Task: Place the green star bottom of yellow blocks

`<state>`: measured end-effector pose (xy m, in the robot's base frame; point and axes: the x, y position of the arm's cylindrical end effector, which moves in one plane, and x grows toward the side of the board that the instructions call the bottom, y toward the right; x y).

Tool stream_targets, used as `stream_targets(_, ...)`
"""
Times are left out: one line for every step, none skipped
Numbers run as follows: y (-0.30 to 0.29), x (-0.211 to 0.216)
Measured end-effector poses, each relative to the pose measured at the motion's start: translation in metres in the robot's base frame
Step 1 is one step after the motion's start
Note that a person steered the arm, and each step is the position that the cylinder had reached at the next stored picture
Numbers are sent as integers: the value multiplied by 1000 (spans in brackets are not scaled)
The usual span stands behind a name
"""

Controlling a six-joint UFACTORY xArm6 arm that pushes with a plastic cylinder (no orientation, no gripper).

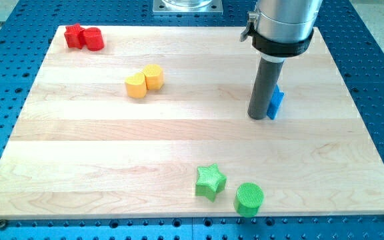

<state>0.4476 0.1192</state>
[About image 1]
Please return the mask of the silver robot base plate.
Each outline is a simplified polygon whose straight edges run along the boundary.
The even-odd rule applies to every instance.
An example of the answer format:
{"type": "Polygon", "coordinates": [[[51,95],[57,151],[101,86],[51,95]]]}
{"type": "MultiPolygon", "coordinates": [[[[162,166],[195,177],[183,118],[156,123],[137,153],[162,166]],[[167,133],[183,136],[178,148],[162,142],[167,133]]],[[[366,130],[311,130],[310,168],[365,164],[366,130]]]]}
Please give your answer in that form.
{"type": "Polygon", "coordinates": [[[222,0],[153,0],[154,15],[223,13],[222,0]]]}

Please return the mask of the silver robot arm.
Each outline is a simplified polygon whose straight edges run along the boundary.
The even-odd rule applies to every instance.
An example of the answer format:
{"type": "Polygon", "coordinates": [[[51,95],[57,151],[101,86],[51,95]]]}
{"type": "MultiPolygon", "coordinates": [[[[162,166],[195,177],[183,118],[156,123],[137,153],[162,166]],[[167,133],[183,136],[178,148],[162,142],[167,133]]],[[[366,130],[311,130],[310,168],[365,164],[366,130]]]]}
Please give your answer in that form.
{"type": "Polygon", "coordinates": [[[322,0],[258,0],[239,40],[252,38],[261,58],[282,63],[308,49],[322,0]]]}

